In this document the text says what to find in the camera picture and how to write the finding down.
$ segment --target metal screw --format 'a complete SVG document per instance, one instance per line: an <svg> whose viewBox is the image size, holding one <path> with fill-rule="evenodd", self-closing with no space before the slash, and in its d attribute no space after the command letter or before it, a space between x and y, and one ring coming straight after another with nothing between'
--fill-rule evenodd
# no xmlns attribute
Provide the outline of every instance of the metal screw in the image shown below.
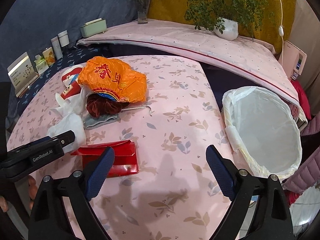
<svg viewBox="0 0 320 240"><path fill-rule="evenodd" d="M81 176L81 174L82 174L81 171L75 171L75 172L73 173L73 176L76 177L76 178L78 178L78 177Z"/></svg>
<svg viewBox="0 0 320 240"><path fill-rule="evenodd" d="M241 169L241 170L239 170L239 174L241 175L241 176L247 176L248 175L248 172L246 171L246 170L244 170L244 169Z"/></svg>
<svg viewBox="0 0 320 240"><path fill-rule="evenodd" d="M43 181L48 182L50 179L51 179L51 177L47 175L47 176L44 176Z"/></svg>
<svg viewBox="0 0 320 240"><path fill-rule="evenodd" d="M274 181L277 181L278 180L278 176L275 175L275 174L271 174L271 179L274 180Z"/></svg>

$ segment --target folded gray fabric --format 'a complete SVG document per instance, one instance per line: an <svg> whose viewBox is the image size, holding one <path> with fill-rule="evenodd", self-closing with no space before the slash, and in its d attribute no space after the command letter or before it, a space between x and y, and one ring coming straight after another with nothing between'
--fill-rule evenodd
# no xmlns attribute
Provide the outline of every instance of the folded gray fabric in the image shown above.
<svg viewBox="0 0 320 240"><path fill-rule="evenodd" d="M99 118L94 118L90 114L88 114L84 119L84 129L92 130L98 128L102 125L113 123L120 120L118 114L115 115L102 115Z"/></svg>

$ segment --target ribbed white vase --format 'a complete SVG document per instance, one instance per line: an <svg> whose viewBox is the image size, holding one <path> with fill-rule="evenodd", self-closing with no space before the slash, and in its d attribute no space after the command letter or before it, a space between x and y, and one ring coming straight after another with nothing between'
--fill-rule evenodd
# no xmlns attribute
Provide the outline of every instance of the ribbed white vase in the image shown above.
<svg viewBox="0 0 320 240"><path fill-rule="evenodd" d="M225 27L225 30L223 30L223 34L221 34L221 32L217 28L214 28L214 33L217 34L220 38L228 41L233 41L239 35L238 23L225 18L222 19L224 20L223 25Z"/></svg>

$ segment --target human hand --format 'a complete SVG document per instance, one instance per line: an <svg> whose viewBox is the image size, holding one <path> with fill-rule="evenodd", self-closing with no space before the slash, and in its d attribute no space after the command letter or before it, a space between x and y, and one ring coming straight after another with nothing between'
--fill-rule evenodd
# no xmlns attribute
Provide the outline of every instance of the human hand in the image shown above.
<svg viewBox="0 0 320 240"><path fill-rule="evenodd" d="M29 208L32 209L33 201L36 198L38 187L36 186L36 180L32 176L30 175L28 176L28 181L29 181L29 196L31 198L31 201L29 203ZM0 207L3 212L8 211L8 203L2 196L0 196Z"/></svg>

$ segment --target tile floor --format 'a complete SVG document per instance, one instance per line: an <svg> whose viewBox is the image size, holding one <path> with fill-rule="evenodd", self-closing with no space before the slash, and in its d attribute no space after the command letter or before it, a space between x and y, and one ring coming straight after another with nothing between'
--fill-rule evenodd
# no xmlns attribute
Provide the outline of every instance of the tile floor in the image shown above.
<svg viewBox="0 0 320 240"><path fill-rule="evenodd" d="M239 232L240 238L244 237L250 226L256 205L248 209L242 227ZM290 207L293 233L297 236L303 232L314 220L320 210L320 190L316 187L308 188Z"/></svg>

